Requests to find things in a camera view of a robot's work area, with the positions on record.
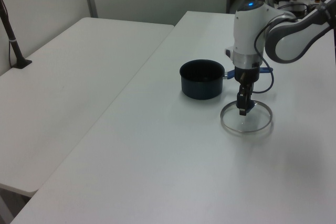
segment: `robotic arm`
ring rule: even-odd
[[[240,115],[246,115],[254,106],[250,98],[254,82],[259,79],[264,48],[275,62],[297,61],[317,39],[336,27],[335,15],[336,0],[327,0],[299,21],[294,14],[261,1],[245,4],[236,12],[235,43],[225,54],[235,65],[235,79],[240,83]]]

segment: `white table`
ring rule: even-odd
[[[333,223],[333,33],[297,62],[270,61],[274,87],[253,97],[273,110],[272,127],[232,134],[219,113],[238,83],[193,100],[179,68],[206,58],[232,69],[233,21],[188,12],[13,224]],[[261,75],[255,90],[269,81]]]
[[[84,18],[0,77],[0,188],[32,196],[173,26]]]

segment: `pot handle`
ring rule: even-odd
[[[260,73],[270,73],[270,72],[273,72],[273,68],[260,68]],[[231,70],[229,72],[225,72],[224,73],[224,76],[223,76],[223,79],[224,80],[229,80],[229,79],[232,79],[233,77],[235,76],[235,70]]]

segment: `black cable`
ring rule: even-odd
[[[294,21],[297,21],[297,18],[286,18],[284,20],[282,20],[280,23],[282,22],[294,22]],[[259,36],[267,29],[267,27],[269,27],[270,25],[272,24],[272,22],[269,22],[257,35],[256,39],[254,40],[254,49],[255,51],[257,52],[258,56],[263,60],[263,63],[265,63],[265,65],[267,66],[270,74],[271,74],[271,78],[272,78],[272,81],[271,81],[271,84],[270,86],[263,90],[263,91],[252,91],[252,93],[254,94],[262,94],[262,93],[266,93],[268,90],[270,90],[272,87],[273,87],[273,84],[274,84],[274,74],[273,74],[273,71],[271,70],[271,67],[269,66],[268,62],[263,58],[263,56],[261,55],[261,53],[258,51],[257,49],[257,40],[259,38]]]
[[[278,7],[278,9],[283,9],[286,7],[290,7],[290,6],[296,6],[296,5],[304,5],[306,7],[306,9],[308,9],[308,5],[304,4],[304,3],[296,3],[296,4],[288,4],[288,5],[282,5],[280,7]]]
[[[9,60],[9,65],[10,65],[10,68],[12,68],[13,66],[12,66],[12,63],[11,63],[11,53],[10,53],[10,42],[8,42],[8,60]]]

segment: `saucepan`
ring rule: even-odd
[[[260,68],[260,73],[269,73]],[[225,72],[224,67],[213,60],[192,60],[180,68],[182,92],[193,99],[208,100],[221,94],[223,79],[235,76],[235,70]]]

